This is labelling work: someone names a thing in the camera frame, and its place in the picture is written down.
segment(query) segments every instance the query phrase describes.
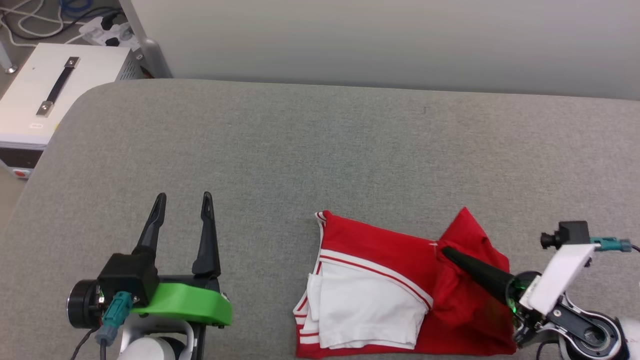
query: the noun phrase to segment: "white wall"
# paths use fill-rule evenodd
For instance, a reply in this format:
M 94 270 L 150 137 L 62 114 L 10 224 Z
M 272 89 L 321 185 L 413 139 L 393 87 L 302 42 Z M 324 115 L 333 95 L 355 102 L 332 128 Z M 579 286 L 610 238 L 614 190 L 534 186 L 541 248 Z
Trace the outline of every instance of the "white wall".
M 640 0 L 132 3 L 175 78 L 640 99 Z

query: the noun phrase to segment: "white box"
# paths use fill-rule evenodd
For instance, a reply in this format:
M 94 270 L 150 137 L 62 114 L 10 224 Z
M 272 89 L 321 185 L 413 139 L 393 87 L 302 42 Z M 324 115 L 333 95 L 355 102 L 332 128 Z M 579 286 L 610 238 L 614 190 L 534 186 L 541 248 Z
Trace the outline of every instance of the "white box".
M 36 115 L 71 57 L 79 61 L 48 116 Z M 0 99 L 0 166 L 15 177 L 28 178 L 80 95 L 98 85 L 142 77 L 128 47 L 38 44 Z

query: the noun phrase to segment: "black front panel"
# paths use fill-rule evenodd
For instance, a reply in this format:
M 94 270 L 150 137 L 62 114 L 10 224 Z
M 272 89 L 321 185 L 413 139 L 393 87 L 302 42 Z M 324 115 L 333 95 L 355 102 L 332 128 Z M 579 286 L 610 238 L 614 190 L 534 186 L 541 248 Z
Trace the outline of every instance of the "black front panel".
M 8 167 L 35 168 L 40 155 L 42 155 L 42 150 L 0 147 L 0 161 Z

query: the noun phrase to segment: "folded shirt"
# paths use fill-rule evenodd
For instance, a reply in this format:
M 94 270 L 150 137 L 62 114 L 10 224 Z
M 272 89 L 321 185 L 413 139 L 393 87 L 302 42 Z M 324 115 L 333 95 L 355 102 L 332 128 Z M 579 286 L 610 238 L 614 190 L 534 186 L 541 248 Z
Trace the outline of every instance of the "folded shirt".
M 508 271 L 466 208 L 438 242 L 329 211 L 316 218 L 320 251 L 294 309 L 297 356 L 515 351 L 509 310 L 440 252 L 452 246 Z

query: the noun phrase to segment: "red fabric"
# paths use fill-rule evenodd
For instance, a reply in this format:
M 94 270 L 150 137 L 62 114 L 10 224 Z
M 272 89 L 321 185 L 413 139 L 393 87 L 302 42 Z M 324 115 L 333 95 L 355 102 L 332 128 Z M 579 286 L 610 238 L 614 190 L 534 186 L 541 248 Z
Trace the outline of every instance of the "red fabric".
M 495 250 L 467 208 L 463 208 L 434 247 L 433 242 L 394 233 L 324 211 L 326 225 L 322 249 L 383 265 L 419 285 L 433 297 L 433 308 L 425 316 L 414 350 L 367 345 L 363 348 L 330 350 L 318 343 L 300 344 L 296 355 L 311 359 L 389 352 L 463 354 L 491 356 L 513 354 L 511 313 L 475 284 L 440 250 L 446 246 L 474 256 L 504 271 L 508 259 Z

